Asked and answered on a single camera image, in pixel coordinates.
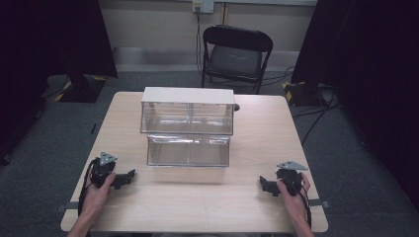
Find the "dark curtain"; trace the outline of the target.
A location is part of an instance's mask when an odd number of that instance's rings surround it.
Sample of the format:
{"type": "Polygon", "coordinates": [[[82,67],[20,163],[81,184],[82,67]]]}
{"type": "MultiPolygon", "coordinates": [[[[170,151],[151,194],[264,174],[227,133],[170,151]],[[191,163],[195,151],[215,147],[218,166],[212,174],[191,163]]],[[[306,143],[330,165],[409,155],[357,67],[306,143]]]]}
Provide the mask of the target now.
{"type": "Polygon", "coordinates": [[[292,80],[337,88],[419,211],[419,0],[317,0],[292,80]]]}
{"type": "Polygon", "coordinates": [[[0,165],[52,75],[118,76],[99,0],[0,0],[0,165]]]}

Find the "person's left hand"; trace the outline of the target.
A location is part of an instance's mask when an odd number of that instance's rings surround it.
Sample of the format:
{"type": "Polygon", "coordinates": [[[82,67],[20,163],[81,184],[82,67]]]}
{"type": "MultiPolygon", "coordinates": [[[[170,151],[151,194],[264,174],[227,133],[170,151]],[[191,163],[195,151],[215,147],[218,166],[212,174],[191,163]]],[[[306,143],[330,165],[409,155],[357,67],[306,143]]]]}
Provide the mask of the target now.
{"type": "Polygon", "coordinates": [[[86,195],[81,210],[82,216],[96,217],[101,213],[107,202],[110,186],[115,177],[116,174],[112,172],[100,188],[97,188],[91,183],[90,179],[87,179],[87,183],[85,185],[86,195]]]}

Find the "person's right hand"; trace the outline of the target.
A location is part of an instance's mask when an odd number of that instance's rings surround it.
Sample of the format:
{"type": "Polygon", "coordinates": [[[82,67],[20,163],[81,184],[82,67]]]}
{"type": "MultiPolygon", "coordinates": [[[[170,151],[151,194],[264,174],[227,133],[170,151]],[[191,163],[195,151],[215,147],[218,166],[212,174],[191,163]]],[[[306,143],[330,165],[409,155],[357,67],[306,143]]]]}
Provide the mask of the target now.
{"type": "Polygon", "coordinates": [[[308,194],[310,188],[310,183],[305,174],[300,174],[302,181],[302,188],[299,195],[291,196],[287,190],[286,185],[282,180],[277,181],[277,186],[282,194],[285,207],[290,217],[301,218],[303,221],[306,220],[307,216],[307,204],[308,204],[308,194]]]}

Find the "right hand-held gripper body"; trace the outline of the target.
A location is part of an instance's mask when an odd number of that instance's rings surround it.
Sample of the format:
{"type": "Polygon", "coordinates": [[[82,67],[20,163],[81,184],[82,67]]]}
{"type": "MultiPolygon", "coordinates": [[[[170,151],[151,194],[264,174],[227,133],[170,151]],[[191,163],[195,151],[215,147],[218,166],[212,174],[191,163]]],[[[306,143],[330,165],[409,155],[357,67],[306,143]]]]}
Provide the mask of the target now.
{"type": "Polygon", "coordinates": [[[301,171],[306,171],[307,168],[295,161],[286,161],[278,163],[279,170],[276,172],[277,178],[282,180],[291,196],[296,196],[301,188],[301,171]]]}

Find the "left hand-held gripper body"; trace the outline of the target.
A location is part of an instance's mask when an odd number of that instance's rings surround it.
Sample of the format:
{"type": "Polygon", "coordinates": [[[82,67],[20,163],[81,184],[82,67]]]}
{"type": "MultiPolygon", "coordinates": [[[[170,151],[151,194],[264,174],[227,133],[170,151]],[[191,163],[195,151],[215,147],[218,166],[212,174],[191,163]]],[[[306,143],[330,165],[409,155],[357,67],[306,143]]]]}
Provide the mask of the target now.
{"type": "Polygon", "coordinates": [[[96,188],[100,188],[104,185],[107,177],[114,171],[117,160],[117,156],[106,152],[102,152],[101,155],[95,159],[90,180],[96,188]]]}

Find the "clear acrylic drawer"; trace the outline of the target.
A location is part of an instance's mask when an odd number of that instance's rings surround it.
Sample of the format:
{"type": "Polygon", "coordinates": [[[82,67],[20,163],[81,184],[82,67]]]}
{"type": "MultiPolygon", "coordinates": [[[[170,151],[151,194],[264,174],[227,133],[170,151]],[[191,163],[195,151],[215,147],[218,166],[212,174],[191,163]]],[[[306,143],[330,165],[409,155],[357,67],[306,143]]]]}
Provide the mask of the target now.
{"type": "Polygon", "coordinates": [[[228,167],[230,136],[150,134],[149,166],[228,167]]]}

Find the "stand base with yellow-black tape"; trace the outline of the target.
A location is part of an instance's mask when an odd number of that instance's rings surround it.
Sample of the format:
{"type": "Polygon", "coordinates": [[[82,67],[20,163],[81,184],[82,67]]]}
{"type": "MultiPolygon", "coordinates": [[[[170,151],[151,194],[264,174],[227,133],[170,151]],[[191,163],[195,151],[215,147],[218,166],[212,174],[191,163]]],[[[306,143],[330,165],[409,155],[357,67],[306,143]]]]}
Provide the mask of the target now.
{"type": "Polygon", "coordinates": [[[282,84],[285,97],[294,107],[326,107],[327,103],[317,87],[311,87],[305,82],[282,84]]]}
{"type": "Polygon", "coordinates": [[[94,104],[107,80],[101,76],[74,74],[69,75],[69,82],[56,96],[61,103],[89,103],[94,104]]]}

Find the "clear cabinet with white top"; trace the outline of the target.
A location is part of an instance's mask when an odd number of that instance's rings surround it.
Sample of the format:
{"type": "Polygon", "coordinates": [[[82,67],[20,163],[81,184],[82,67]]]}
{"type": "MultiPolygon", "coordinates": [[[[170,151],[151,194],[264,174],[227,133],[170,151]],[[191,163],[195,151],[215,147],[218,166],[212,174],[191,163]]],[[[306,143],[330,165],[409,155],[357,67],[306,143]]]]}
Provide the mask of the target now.
{"type": "Polygon", "coordinates": [[[146,87],[141,99],[141,133],[232,135],[232,90],[146,87]]]}

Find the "black folding chair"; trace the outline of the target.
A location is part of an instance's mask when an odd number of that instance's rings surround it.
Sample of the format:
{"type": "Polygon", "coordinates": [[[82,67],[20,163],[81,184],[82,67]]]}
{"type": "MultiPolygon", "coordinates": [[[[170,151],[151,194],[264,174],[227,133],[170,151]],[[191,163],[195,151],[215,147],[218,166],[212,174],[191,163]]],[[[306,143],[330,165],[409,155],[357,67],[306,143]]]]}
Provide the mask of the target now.
{"type": "Polygon", "coordinates": [[[263,32],[214,25],[203,33],[202,87],[206,77],[250,83],[260,92],[273,41],[263,32]]]}

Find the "white wall socket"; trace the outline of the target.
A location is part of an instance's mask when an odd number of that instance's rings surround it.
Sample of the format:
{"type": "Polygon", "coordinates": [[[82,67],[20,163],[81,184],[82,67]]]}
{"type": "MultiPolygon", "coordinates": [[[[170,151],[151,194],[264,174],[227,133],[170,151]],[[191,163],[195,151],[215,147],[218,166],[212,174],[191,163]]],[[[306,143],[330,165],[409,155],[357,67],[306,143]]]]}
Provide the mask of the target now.
{"type": "Polygon", "coordinates": [[[194,0],[192,2],[194,13],[212,14],[214,11],[214,2],[212,0],[194,0]]]}

